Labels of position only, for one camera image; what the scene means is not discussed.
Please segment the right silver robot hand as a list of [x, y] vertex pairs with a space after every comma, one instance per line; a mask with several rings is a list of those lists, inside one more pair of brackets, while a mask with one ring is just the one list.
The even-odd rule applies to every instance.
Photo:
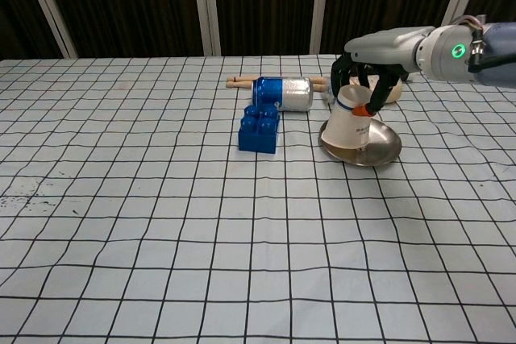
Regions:
[[386, 103], [400, 79], [419, 70], [416, 51], [419, 44], [434, 30], [432, 26], [397, 27], [349, 40], [343, 54], [331, 66], [331, 89], [334, 95], [350, 81], [356, 70], [359, 83], [369, 88], [367, 67], [378, 75], [369, 101], [352, 109], [358, 117], [372, 117]]

